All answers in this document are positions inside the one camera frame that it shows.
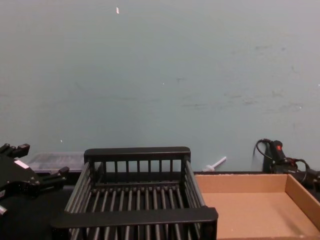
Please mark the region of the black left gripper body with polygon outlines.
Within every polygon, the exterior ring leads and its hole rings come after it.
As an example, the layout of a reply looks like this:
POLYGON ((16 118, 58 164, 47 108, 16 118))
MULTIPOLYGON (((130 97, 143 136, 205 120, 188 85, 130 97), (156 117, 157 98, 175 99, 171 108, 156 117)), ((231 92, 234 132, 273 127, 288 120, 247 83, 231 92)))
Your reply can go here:
POLYGON ((1 198, 15 195, 37 197, 40 194, 40 178, 26 163, 18 159, 27 154, 0 155, 1 198))

